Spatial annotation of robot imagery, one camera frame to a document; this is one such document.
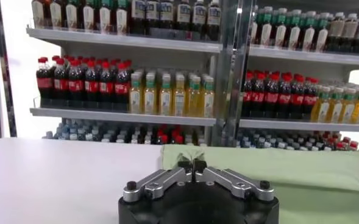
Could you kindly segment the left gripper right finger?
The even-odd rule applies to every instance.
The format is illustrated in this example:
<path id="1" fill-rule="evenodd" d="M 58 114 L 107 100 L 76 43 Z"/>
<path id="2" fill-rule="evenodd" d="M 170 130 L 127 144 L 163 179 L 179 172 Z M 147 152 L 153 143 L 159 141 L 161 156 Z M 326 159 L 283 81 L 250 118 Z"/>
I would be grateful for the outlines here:
<path id="1" fill-rule="evenodd" d="M 274 199 L 274 188 L 269 181 L 251 179 L 232 169 L 217 169 L 207 166 L 205 161 L 195 159 L 193 173 L 196 182 L 217 183 L 236 198 L 246 200 L 255 196 L 260 201 Z"/>

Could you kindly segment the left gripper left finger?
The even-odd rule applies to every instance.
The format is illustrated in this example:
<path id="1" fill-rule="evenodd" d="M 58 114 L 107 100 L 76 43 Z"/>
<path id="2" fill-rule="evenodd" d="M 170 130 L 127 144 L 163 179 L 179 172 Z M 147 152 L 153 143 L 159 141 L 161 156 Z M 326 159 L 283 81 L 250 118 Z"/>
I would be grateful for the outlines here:
<path id="1" fill-rule="evenodd" d="M 171 170 L 159 169 L 139 181 L 128 181 L 123 189 L 123 200 L 135 203 L 142 197 L 151 200 L 162 198 L 173 184 L 190 182 L 192 175 L 192 162 L 179 161 Z"/>

